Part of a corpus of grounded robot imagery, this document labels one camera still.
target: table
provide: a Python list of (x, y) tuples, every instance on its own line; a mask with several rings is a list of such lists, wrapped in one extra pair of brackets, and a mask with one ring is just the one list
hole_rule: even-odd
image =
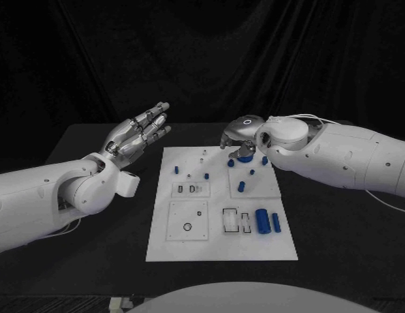
[[(47, 164), (98, 151), (115, 125), (72, 125)], [(0, 253), (0, 295), (143, 295), (215, 282), (285, 284), (356, 301), (405, 297), (405, 214), (359, 190), (326, 186), (293, 172), (277, 180), (298, 261), (145, 263), (163, 147), (218, 145), (226, 123), (173, 130), (125, 170), (141, 177), (134, 198), (115, 196), (69, 234)], [(375, 192), (405, 208), (405, 199)]]

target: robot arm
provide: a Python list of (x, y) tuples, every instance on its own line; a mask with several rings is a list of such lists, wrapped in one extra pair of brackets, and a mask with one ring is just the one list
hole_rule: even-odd
[(248, 156), (255, 145), (281, 170), (339, 188), (405, 198), (405, 142), (372, 130), (333, 123), (316, 128), (293, 117), (264, 121), (246, 115), (225, 129), (220, 149), (232, 140), (243, 143), (230, 158)]
[(26, 245), (101, 212), (118, 194), (132, 197), (138, 177), (121, 171), (164, 136), (168, 104), (158, 103), (111, 131), (98, 153), (81, 160), (0, 175), (0, 251)]

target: robotic hand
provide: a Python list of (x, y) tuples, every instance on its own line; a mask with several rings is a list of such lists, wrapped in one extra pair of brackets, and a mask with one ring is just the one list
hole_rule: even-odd
[(232, 121), (220, 149), (233, 140), (242, 146), (229, 158), (248, 157), (256, 147), (281, 170), (339, 188), (405, 197), (405, 142), (330, 121), (320, 128), (311, 127), (297, 117), (308, 115), (269, 117), (267, 121), (246, 115)]
[(111, 131), (99, 153), (0, 175), (0, 251), (43, 238), (101, 212), (118, 194), (132, 197), (138, 177), (121, 171), (171, 130), (158, 103)]

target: black backdrop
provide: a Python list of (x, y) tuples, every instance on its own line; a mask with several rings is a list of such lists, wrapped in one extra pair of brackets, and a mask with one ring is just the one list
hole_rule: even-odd
[(72, 123), (313, 113), (405, 140), (405, 1), (0, 0), (0, 172)]

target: dark floor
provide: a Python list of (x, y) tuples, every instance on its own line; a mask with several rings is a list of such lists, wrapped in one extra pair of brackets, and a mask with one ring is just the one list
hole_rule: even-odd
[[(134, 299), (137, 305), (144, 299)], [(405, 299), (360, 298), (380, 313), (405, 313)], [(108, 313), (108, 297), (0, 297), (0, 313)]]

